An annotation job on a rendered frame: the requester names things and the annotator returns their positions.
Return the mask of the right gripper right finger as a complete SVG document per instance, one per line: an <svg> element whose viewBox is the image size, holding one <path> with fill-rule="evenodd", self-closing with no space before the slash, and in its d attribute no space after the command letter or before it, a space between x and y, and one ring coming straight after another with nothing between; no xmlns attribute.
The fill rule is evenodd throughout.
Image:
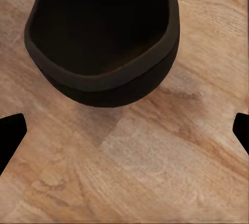
<svg viewBox="0 0 249 224"><path fill-rule="evenodd" d="M232 130L249 155L249 115L237 113Z"/></svg>

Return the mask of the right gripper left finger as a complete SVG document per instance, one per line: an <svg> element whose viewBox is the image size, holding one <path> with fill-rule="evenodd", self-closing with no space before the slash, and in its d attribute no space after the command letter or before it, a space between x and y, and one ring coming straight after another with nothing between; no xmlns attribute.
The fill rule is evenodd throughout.
<svg viewBox="0 0 249 224"><path fill-rule="evenodd" d="M0 176L26 133L27 127L22 113L0 119Z"/></svg>

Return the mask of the cauldron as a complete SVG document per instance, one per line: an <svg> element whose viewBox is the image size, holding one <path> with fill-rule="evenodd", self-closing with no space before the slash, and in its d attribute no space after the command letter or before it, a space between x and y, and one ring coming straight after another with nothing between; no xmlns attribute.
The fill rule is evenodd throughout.
<svg viewBox="0 0 249 224"><path fill-rule="evenodd" d="M178 0L35 0L24 43L45 78L84 105L129 105L175 61Z"/></svg>

